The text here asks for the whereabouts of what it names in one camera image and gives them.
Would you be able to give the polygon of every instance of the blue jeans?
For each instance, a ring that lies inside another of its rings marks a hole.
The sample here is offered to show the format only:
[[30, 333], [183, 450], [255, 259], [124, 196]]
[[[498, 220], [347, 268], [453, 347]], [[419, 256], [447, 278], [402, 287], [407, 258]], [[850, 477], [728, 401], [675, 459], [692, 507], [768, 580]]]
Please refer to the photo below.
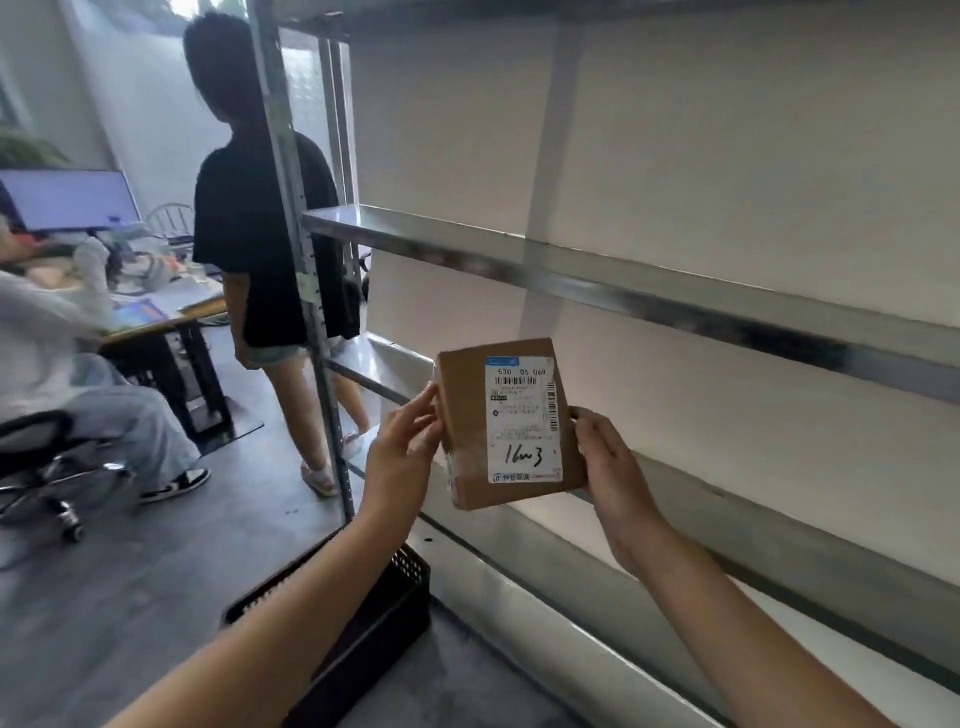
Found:
[[133, 386], [102, 356], [77, 354], [71, 383], [85, 388], [64, 407], [74, 416], [74, 436], [113, 440], [105, 459], [125, 463], [141, 492], [166, 485], [200, 459], [163, 395]]

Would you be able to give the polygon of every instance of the person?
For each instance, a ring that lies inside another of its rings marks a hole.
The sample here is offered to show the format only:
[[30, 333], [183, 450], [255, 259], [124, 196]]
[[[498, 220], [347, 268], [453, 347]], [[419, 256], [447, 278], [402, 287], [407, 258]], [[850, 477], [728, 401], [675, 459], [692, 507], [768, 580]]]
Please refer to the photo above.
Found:
[[[197, 178], [193, 258], [223, 271], [236, 357], [248, 369], [263, 370], [273, 385], [303, 459], [304, 482], [322, 497], [333, 496], [335, 481], [303, 350], [306, 325], [250, 26], [209, 12], [187, 28], [183, 47], [194, 85], [232, 132], [229, 144], [207, 157]], [[323, 152], [299, 133], [297, 148], [307, 206], [338, 205]], [[315, 238], [314, 256], [326, 335], [352, 338], [360, 332], [359, 297], [353, 304], [348, 300], [342, 245]], [[338, 401], [357, 426], [347, 444], [370, 429], [370, 418], [359, 386], [342, 376], [333, 380]]]
[[[280, 725], [406, 541], [443, 433], [431, 384], [392, 412], [370, 450], [357, 517], [263, 604], [108, 728]], [[613, 554], [643, 582], [741, 728], [893, 728], [807, 653], [660, 514], [609, 420], [576, 411], [590, 493]]]
[[[210, 471], [196, 467], [200, 452], [159, 392], [133, 386], [102, 356], [79, 353], [78, 342], [96, 339], [112, 308], [107, 258], [95, 238], [78, 246], [73, 260], [84, 285], [66, 290], [0, 271], [0, 423], [69, 412], [71, 435], [111, 440], [100, 454], [125, 463], [140, 502], [154, 503], [196, 490]], [[0, 265], [18, 259], [0, 218]], [[42, 271], [28, 276], [45, 278]]]

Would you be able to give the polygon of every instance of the person in black t-shirt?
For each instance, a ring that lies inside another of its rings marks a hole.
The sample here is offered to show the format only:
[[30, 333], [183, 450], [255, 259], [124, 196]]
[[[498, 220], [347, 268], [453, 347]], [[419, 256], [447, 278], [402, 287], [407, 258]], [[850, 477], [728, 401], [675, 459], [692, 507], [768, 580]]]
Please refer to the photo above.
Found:
[[[311, 386], [306, 325], [296, 267], [260, 93], [250, 26], [209, 12], [183, 37], [193, 83], [210, 111], [230, 125], [233, 137], [206, 158], [197, 178], [193, 258], [224, 273], [236, 356], [262, 369], [279, 400], [287, 428], [303, 458], [303, 480], [322, 496], [334, 495], [317, 396]], [[300, 169], [310, 208], [339, 205], [323, 152], [297, 134]], [[360, 332], [359, 296], [348, 296], [343, 246], [314, 238], [321, 299], [330, 338]], [[359, 428], [370, 429], [360, 388], [335, 376], [337, 399]]]

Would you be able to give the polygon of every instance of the chair wheel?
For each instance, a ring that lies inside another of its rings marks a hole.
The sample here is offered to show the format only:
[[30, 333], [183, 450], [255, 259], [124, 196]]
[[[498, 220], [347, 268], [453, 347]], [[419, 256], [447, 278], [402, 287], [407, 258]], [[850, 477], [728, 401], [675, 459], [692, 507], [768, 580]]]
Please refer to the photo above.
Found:
[[69, 528], [63, 529], [63, 540], [69, 544], [78, 544], [84, 539], [86, 532], [84, 531], [84, 526], [81, 523], [72, 525]]

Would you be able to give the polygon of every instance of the bare leg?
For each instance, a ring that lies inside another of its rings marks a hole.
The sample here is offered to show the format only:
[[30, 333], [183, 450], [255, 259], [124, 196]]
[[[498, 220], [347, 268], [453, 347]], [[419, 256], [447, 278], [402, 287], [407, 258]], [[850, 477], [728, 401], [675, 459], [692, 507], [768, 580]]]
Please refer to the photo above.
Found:
[[360, 385], [345, 376], [333, 375], [333, 385], [337, 390], [337, 401], [344, 406], [347, 414], [356, 423], [362, 435], [370, 429], [370, 415], [363, 405], [363, 396]]
[[317, 394], [307, 379], [305, 364], [306, 357], [297, 356], [264, 367], [263, 371], [274, 385], [287, 430], [303, 462], [311, 470], [321, 471], [326, 468], [329, 459], [326, 456], [326, 439]]

